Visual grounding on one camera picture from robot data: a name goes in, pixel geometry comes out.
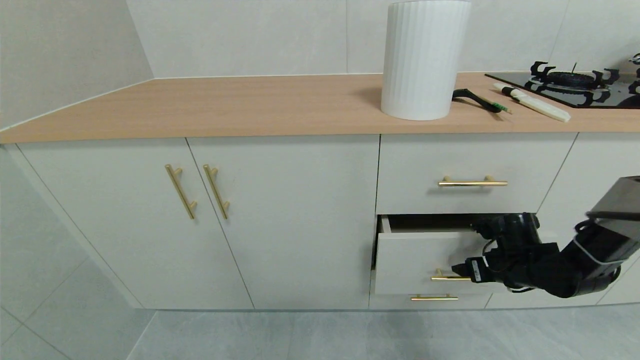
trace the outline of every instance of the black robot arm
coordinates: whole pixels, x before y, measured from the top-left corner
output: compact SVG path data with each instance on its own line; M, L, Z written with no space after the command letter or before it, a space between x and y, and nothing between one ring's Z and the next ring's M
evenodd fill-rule
M545 290L561 298L604 290L640 248L640 176L623 177L607 192L562 251L542 243L535 214L505 214L472 224L489 242L482 256L452 270L473 282L501 282L512 292ZM494 243L495 248L487 251Z

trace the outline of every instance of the knife with white handle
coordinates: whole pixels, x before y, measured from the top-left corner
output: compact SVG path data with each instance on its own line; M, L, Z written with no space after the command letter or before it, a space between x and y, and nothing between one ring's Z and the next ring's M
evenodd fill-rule
M555 106L544 102L539 99L535 99L516 88L512 88L509 85L502 83L495 83L493 87L500 90L504 95L510 96L518 101L520 104L536 110L537 112L544 114L552 119L560 120L561 122L568 122L571 119L571 115L568 112L556 108Z

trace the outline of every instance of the drawer front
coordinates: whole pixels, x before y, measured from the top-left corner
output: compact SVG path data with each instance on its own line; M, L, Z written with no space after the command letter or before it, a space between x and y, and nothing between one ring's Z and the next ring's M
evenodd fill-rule
M575 137L575 133L382 135L376 212L536 212ZM445 176L449 181L475 182L489 176L508 184L439 186Z
M446 310L446 309L484 309L491 294L467 294L457 296L457 300L445 300L454 294L430 294L421 297L442 298L442 300L412 300L416 295L376 295L369 296L369 309L372 310Z
M380 233L373 293L406 295L432 293L506 292L496 282L443 279L456 276L451 266L479 256L486 240L470 231L442 233Z

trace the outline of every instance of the gold handle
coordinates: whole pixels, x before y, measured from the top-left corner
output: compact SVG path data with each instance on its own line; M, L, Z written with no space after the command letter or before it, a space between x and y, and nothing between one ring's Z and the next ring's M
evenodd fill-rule
M458 300L457 296L451 296L450 294L447 294L447 296L416 296L416 297L412 297L411 301L456 301Z
M442 181L438 182L440 187L452 186L507 186L508 181L498 181L493 176L485 176L484 181L453 181L449 176L445 176Z
M442 275L442 269L436 269L437 276L432 276L431 281L471 281L470 277L464 276L444 276Z
M207 173L207 179L209 179L209 184L211 185L211 189L213 190L213 195L216 197L216 202L222 211L222 217L228 219L227 209L229 208L229 201L223 202L220 198L220 192L218 192L218 187L216 186L216 181L214 177L218 174L217 168L210 168L209 165L204 165L204 172Z
M198 205L197 201L192 201L191 203L189 203L189 201L187 200L186 195L184 195L184 190L182 189L182 185L180 184L180 181L178 180L178 175L180 175L182 173L182 168L177 168L177 169L173 169L173 167L170 164L167 164L164 166L164 168L166 169L167 173L169 173L169 177L171 178L171 182L173 183L173 186L175 187L175 191L178 192L178 195L180 196L180 200L182 200L182 204L184 205L184 208L187 209L187 214L189 214L189 218L190 219L195 219L196 215L194 213L194 210L196 208L196 206Z

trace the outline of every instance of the white ribbed vase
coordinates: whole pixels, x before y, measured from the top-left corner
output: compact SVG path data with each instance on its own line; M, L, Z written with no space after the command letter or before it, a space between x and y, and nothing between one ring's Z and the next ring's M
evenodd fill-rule
M423 0L389 5L381 109L408 120L447 116L469 0Z

